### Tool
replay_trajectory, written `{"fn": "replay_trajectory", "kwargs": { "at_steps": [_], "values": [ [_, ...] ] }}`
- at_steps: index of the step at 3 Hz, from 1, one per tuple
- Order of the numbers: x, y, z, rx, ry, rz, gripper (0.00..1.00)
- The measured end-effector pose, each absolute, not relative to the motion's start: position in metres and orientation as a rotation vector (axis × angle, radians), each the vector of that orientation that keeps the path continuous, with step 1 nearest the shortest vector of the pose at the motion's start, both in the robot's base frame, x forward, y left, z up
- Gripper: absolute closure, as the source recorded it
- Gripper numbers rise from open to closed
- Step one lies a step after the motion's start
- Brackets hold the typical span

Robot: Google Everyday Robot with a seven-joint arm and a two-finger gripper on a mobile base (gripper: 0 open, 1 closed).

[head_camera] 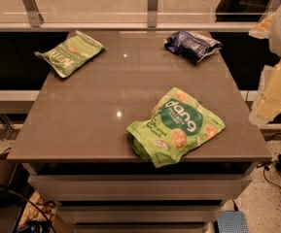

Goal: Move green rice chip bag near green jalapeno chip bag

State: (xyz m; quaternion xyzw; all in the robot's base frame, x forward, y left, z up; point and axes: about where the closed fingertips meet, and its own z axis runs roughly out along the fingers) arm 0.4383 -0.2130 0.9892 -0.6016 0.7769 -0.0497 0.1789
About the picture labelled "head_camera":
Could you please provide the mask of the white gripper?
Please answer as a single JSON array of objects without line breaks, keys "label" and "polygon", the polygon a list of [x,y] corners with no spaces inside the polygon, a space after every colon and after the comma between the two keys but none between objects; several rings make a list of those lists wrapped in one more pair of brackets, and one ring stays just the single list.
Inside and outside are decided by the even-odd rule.
[{"label": "white gripper", "polygon": [[[257,23],[249,35],[257,39],[268,39],[270,50],[281,57],[281,5],[275,14],[270,14]],[[261,126],[273,121],[281,113],[281,61],[274,67],[263,67],[257,97],[249,120]]]}]

